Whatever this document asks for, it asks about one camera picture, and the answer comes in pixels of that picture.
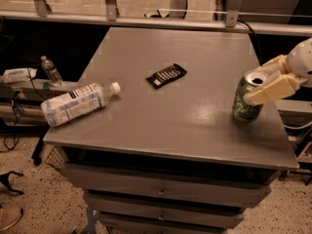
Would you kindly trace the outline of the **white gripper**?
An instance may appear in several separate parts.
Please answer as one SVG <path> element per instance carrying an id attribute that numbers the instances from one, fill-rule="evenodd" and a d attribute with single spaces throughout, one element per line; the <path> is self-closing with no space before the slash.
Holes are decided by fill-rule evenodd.
<path id="1" fill-rule="evenodd" d="M 297 44 L 287 56 L 279 55 L 266 62 L 261 69 L 269 75 L 263 85 L 243 96 L 245 103 L 256 106 L 269 101 L 287 98 L 300 86 L 312 87 L 312 38 Z"/>

